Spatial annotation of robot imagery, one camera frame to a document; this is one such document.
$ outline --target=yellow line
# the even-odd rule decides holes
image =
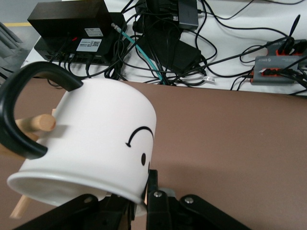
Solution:
[[[7,27],[15,27],[15,26],[31,26],[30,23],[3,23]]]

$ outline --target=screw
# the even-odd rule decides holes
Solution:
[[[187,203],[187,204],[192,204],[194,202],[193,198],[192,197],[186,197],[184,199],[184,201]]]
[[[161,197],[162,193],[160,191],[157,191],[153,194],[155,197]]]
[[[93,198],[92,198],[91,196],[89,196],[88,198],[86,198],[86,199],[84,200],[84,203],[85,203],[85,204],[88,204],[88,203],[90,203],[92,200],[93,200]]]

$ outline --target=power strip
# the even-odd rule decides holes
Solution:
[[[294,80],[274,74],[299,60],[299,56],[258,56],[255,59],[254,77],[250,80],[253,85],[293,84]],[[297,70],[298,64],[290,69]]]

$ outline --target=mug rim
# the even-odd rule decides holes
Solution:
[[[146,204],[144,200],[142,200],[140,197],[137,197],[136,195],[132,194],[129,191],[123,190],[124,188],[119,188],[115,184],[106,184],[106,182],[101,182],[101,181],[98,182],[97,180],[93,180],[91,178],[84,178],[82,177],[82,175],[63,176],[61,173],[48,172],[44,170],[41,170],[41,171],[36,170],[35,172],[19,171],[9,176],[9,178],[7,179],[7,184],[14,191],[20,194],[26,195],[39,202],[43,202],[43,203],[53,205],[53,206],[60,206],[63,204],[57,201],[50,201],[44,198],[36,197],[32,193],[24,192],[22,189],[23,186],[20,186],[18,182],[20,180],[24,181],[26,179],[43,179],[43,180],[50,180],[50,181],[72,183],[72,184],[87,186],[93,189],[105,191],[106,195],[103,198],[108,196],[108,194],[112,193],[112,194],[119,195],[121,197],[124,197],[134,202],[135,204],[137,204],[136,216],[142,216],[147,212]]]

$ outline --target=gray floor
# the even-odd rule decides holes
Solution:
[[[26,23],[27,18],[31,14],[36,4],[42,1],[56,0],[0,0],[0,22]],[[12,56],[5,58],[5,61],[8,62],[8,64],[3,67],[16,71],[20,68],[30,50],[38,40],[39,34],[31,26],[8,28],[22,40],[22,43],[17,50],[14,50],[14,54]],[[1,72],[6,76],[10,75],[10,73],[3,72],[3,70]]]

